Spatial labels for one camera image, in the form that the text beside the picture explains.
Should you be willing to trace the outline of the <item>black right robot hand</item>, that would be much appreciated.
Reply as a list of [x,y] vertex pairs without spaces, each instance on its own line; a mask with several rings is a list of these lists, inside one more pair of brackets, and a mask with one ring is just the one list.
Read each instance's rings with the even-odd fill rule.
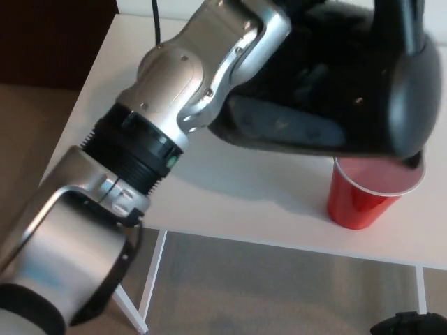
[[373,335],[445,335],[446,318],[438,313],[401,312],[370,329]]

